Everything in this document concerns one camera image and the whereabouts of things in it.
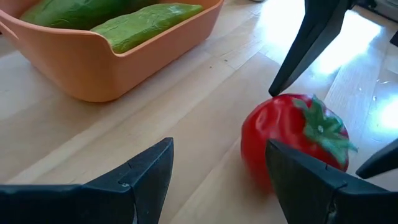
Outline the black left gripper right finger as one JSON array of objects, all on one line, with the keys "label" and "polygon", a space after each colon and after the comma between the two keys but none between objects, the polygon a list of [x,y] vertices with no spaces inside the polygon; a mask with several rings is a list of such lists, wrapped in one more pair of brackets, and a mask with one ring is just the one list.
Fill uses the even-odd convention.
[{"label": "black left gripper right finger", "polygon": [[266,164],[288,223],[397,224],[397,192],[276,140],[267,143]]}]

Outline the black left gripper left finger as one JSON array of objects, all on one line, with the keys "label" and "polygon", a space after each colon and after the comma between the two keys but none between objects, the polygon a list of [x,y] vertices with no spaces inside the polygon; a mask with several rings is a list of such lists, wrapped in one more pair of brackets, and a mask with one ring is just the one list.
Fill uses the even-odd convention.
[{"label": "black left gripper left finger", "polygon": [[1,223],[158,223],[173,163],[164,138],[85,184],[2,185]]}]

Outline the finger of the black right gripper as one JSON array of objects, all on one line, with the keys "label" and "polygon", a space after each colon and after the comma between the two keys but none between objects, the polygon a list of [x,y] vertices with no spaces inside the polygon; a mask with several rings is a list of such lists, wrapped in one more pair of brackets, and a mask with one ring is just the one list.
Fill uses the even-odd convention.
[{"label": "finger of the black right gripper", "polygon": [[385,172],[389,172],[397,168],[398,158],[398,142],[397,139],[389,143],[373,154],[363,165],[356,171],[356,175],[362,179],[368,179]]},{"label": "finger of the black right gripper", "polygon": [[352,0],[305,0],[305,15],[269,93],[277,96],[293,84],[340,33]]}]

